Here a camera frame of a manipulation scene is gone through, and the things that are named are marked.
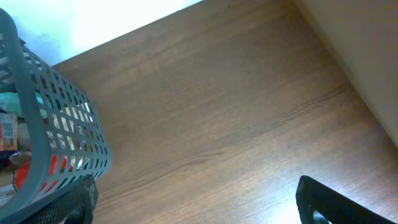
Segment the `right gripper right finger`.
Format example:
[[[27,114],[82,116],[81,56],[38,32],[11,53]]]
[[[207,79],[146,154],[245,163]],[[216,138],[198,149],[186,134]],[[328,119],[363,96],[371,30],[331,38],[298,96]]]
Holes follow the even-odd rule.
[[[394,224],[307,175],[300,177],[295,198],[302,223]]]

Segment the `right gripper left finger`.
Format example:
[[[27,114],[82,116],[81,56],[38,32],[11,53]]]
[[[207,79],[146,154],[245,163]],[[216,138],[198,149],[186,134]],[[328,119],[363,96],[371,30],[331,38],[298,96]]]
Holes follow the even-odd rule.
[[[91,224],[97,201],[94,177],[85,175],[23,209],[21,223]]]

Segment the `red San Remo pasta pack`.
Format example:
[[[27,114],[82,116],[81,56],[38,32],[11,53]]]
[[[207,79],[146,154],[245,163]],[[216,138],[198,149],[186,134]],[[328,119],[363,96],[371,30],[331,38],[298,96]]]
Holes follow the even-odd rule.
[[[58,156],[53,155],[51,160],[49,175],[53,175],[56,171],[59,171],[59,173],[64,173],[67,167],[67,158],[66,157],[62,158],[60,168],[57,167],[57,164],[58,164]],[[29,171],[30,171],[30,163],[28,163],[27,165],[23,165],[14,174],[14,186],[17,190],[20,190],[21,187],[24,185],[24,182],[27,178],[27,175],[29,174]]]

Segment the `beige cookie bag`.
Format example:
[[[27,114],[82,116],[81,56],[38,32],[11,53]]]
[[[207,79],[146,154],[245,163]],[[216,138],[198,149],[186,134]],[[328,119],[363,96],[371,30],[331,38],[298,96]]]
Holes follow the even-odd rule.
[[[30,138],[29,131],[26,123],[19,123],[17,126],[18,130],[18,143],[17,151],[13,152],[9,157],[11,167],[14,170],[18,170],[25,165],[30,164],[32,159],[32,140]]]

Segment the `Kleenex tissue multipack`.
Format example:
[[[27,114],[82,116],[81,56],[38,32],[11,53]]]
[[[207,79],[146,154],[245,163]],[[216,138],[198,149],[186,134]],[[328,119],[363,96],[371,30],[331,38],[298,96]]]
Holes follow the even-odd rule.
[[[17,116],[1,113],[1,150],[16,151],[17,139]]]

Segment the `light blue tissue packet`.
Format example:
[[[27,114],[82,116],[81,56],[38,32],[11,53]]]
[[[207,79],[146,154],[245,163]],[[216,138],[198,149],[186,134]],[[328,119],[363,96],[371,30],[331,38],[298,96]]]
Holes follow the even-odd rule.
[[[1,93],[1,121],[25,120],[22,113],[19,95],[12,92]]]

